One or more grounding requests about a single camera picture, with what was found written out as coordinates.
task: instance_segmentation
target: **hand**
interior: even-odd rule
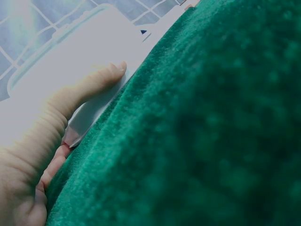
[[[110,64],[47,97],[29,91],[0,103],[1,225],[45,224],[44,189],[70,153],[62,145],[68,120],[81,104],[117,83],[126,67]]]

